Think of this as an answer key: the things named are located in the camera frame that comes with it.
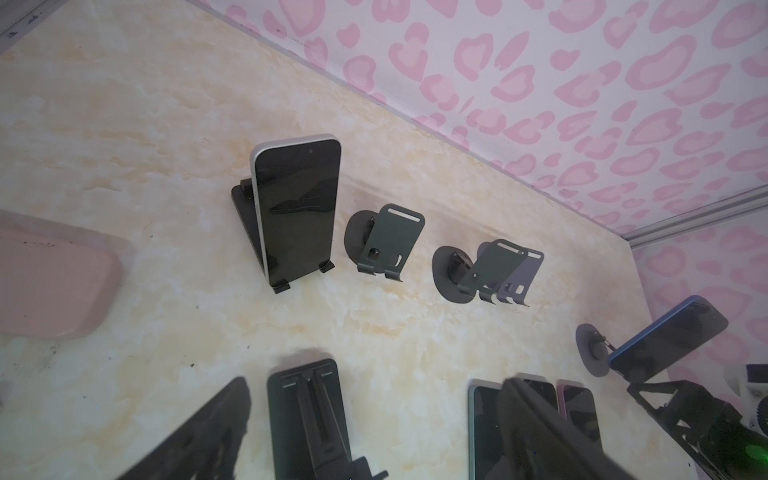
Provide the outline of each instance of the marble surface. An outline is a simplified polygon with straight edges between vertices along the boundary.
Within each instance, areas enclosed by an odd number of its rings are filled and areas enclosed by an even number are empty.
[[[391,478],[466,478],[468,383],[517,372],[592,389],[606,453],[637,478],[695,478],[573,342],[584,321],[614,344],[650,321],[621,238],[181,0],[69,0],[0,71],[5,218],[126,266],[90,336],[0,336],[0,478],[115,478],[238,375],[237,474],[270,478],[266,378],[324,353],[353,455]],[[276,296],[230,188],[254,145],[325,132],[343,145],[336,269]],[[426,217],[403,283],[358,273],[341,241],[390,201]],[[531,307],[441,298],[435,249],[499,237],[546,253]]]

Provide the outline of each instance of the pink spot pattern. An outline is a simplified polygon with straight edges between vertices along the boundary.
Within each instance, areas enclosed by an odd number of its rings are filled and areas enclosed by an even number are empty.
[[[662,240],[635,257],[649,310],[664,315],[696,294],[709,300],[729,326],[668,373],[670,379],[695,381],[737,404],[723,381],[723,366],[768,362],[768,211],[685,237],[693,238],[686,243],[678,243],[679,237]]]
[[[616,233],[768,184],[765,0],[207,4]]]

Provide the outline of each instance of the smartphone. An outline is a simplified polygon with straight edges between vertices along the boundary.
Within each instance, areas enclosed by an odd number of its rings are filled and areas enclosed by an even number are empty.
[[[728,327],[701,296],[689,296],[608,356],[608,365],[630,383],[643,383]]]
[[[524,381],[557,410],[558,397],[549,382]],[[496,480],[511,478],[509,462],[504,455],[504,442],[498,429],[496,401],[502,386],[482,382],[469,387],[469,478]]]
[[[580,386],[560,385],[558,386],[558,394],[560,412],[565,419],[602,449],[598,411],[594,407],[592,392]]]
[[[330,134],[258,145],[250,158],[259,254],[278,287],[330,260],[341,143]]]

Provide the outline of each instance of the black phone stand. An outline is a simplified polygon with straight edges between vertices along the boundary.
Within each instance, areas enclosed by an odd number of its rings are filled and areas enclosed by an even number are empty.
[[[478,258],[482,255],[491,242],[483,242],[478,247]],[[512,272],[512,275],[504,282],[504,286],[496,292],[496,299],[503,303],[515,302],[518,305],[528,306],[525,303],[525,294],[531,288],[531,283],[538,273],[538,269],[544,262],[544,254],[538,250],[528,250],[523,263]]]
[[[582,323],[576,327],[576,347],[589,373],[599,377],[606,376],[611,371],[608,366],[608,349],[612,352],[616,349],[590,323]]]
[[[271,255],[266,255],[266,268],[264,265],[264,259],[261,255],[261,238],[259,236],[259,220],[256,216],[256,204],[253,202],[253,180],[250,178],[244,178],[240,181],[239,185],[232,187],[232,201],[235,203],[237,213],[240,215],[240,220],[243,222],[245,232],[248,234],[250,244],[253,247],[253,251],[256,252],[256,257],[259,259],[259,265],[261,270],[266,274],[269,265],[276,262],[276,259]],[[317,266],[320,272],[325,273],[331,270],[335,265],[330,259],[325,260]],[[272,285],[272,290],[275,293],[280,293],[288,290],[290,284],[285,280],[281,280],[275,285]]]
[[[400,273],[424,223],[423,215],[395,204],[385,205],[378,213],[361,210],[346,225],[346,254],[357,263],[358,272],[384,273],[401,282]]]
[[[118,480],[233,480],[250,415],[250,393],[239,376]]]
[[[278,372],[266,383],[276,480],[382,480],[352,460],[339,370],[331,359]]]
[[[505,279],[527,256],[527,248],[503,239],[491,242],[475,263],[464,250],[440,247],[432,256],[432,278],[437,290],[450,302],[469,303],[480,292],[481,300],[493,303],[493,294],[505,286]]]
[[[742,415],[728,402],[713,397],[703,386],[688,380],[632,383],[627,392],[710,478],[733,478],[729,474],[733,467],[743,473],[738,478],[765,478],[768,467],[764,463],[761,468],[758,462],[751,462],[760,472],[747,473],[748,464],[743,463],[742,453],[745,445],[764,444],[765,438],[744,427]],[[642,392],[672,396],[655,409]],[[733,454],[739,450],[740,455]]]

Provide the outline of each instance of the green light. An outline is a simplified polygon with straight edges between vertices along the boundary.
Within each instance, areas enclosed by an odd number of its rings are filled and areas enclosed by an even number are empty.
[[[768,452],[760,445],[747,445],[744,451],[750,458],[768,464]]]

